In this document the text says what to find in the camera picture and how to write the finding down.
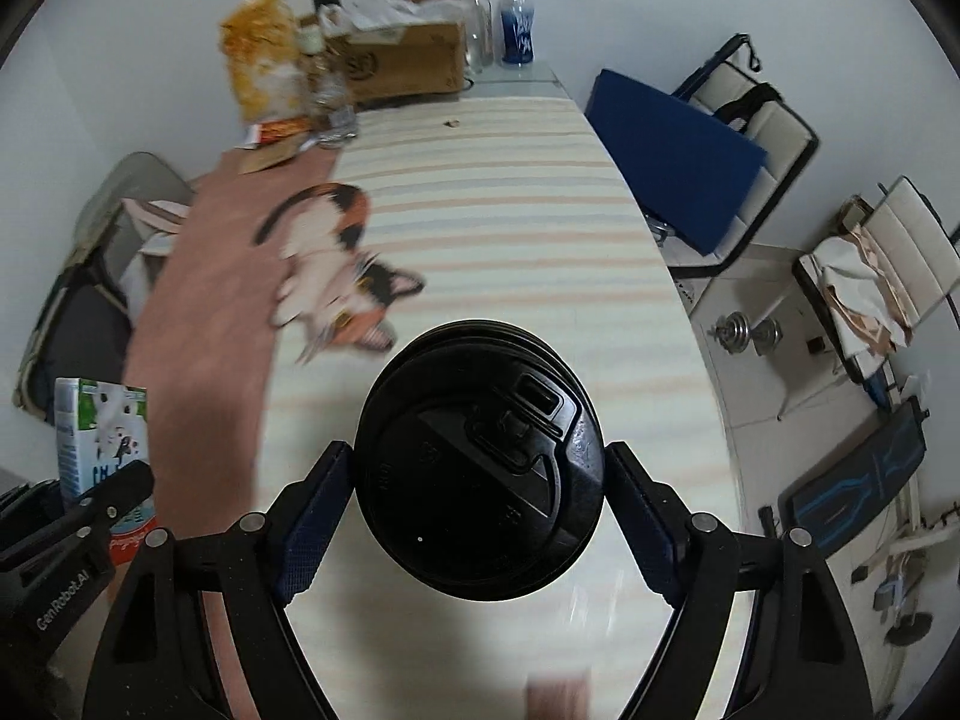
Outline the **white milk carton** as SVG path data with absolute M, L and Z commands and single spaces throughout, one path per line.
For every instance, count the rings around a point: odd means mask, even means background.
M 68 504 L 132 461 L 149 463 L 146 390 L 59 377 L 53 394 L 60 489 Z

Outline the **black blue exercise board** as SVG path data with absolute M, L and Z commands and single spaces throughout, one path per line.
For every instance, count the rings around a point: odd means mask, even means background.
M 918 472 L 928 450 L 923 422 L 929 411 L 911 395 L 849 454 L 779 500 L 779 525 L 802 528 L 830 557 L 889 507 Z

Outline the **pink brown tablecloth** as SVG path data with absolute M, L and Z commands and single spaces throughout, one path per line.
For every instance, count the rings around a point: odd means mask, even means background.
M 224 153 L 197 184 L 125 360 L 125 383 L 148 395 L 156 518 L 178 538 L 224 532 L 254 505 L 286 275 L 278 241 L 254 238 L 275 206 L 327 182 L 337 158 L 313 148 L 254 174 L 240 160 Z

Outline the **silver dumbbell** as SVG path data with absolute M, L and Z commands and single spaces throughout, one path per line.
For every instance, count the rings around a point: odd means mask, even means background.
M 740 355 L 752 348 L 759 356 L 768 356 L 782 340 L 781 325 L 775 317 L 766 317 L 755 325 L 743 312 L 722 316 L 709 328 L 708 335 L 719 343 L 728 355 Z

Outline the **grey chair with bag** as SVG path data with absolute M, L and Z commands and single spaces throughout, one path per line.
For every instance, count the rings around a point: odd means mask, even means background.
M 122 158 L 83 206 L 70 254 L 44 301 L 26 343 L 13 405 L 53 421 L 53 390 L 60 377 L 117 382 L 133 333 L 133 309 L 121 276 L 145 239 L 124 210 L 130 200 L 172 200 L 189 205 L 192 187 L 148 151 Z

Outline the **calico cat picture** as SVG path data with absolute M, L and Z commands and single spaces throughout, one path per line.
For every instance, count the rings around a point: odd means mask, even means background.
M 368 193 L 356 185 L 327 182 L 290 195 L 254 234 L 252 242 L 262 245 L 281 223 L 288 224 L 280 247 L 288 273 L 275 293 L 272 325 L 301 325 L 301 364 L 329 349 L 389 353 L 397 333 L 387 312 L 427 286 L 420 273 L 395 268 L 364 247 L 370 215 Z

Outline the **striped cream tablecloth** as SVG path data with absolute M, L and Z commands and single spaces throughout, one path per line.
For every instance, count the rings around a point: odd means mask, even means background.
M 566 99 L 464 99 L 375 110 L 334 179 L 368 193 L 363 242 L 425 291 L 389 320 L 411 340 L 483 317 L 539 335 L 573 367 L 602 431 L 688 507 L 740 522 L 721 410 L 658 246 Z M 546 589 L 469 603 L 402 571 L 348 509 L 288 610 L 343 718 L 519 718 L 560 681 L 617 717 L 669 622 L 612 517 Z

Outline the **yellow snack bag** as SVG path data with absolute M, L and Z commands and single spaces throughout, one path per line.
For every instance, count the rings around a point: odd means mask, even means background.
M 244 0 L 220 23 L 220 50 L 246 124 L 304 114 L 296 21 L 286 0 Z

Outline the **cardboard box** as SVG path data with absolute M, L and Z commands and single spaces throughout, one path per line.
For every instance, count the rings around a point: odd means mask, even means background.
M 325 50 L 359 104 L 459 94 L 462 0 L 313 0 Z

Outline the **clear glass bottle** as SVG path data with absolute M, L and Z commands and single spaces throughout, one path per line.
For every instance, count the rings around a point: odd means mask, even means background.
M 462 0 L 466 7 L 466 60 L 471 71 L 493 64 L 493 31 L 490 0 Z

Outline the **blue plastic bottle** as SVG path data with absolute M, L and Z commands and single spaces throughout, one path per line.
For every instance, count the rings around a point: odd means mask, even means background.
M 534 60 L 535 7 L 532 0 L 501 0 L 500 20 L 503 37 L 501 62 L 523 67 Z

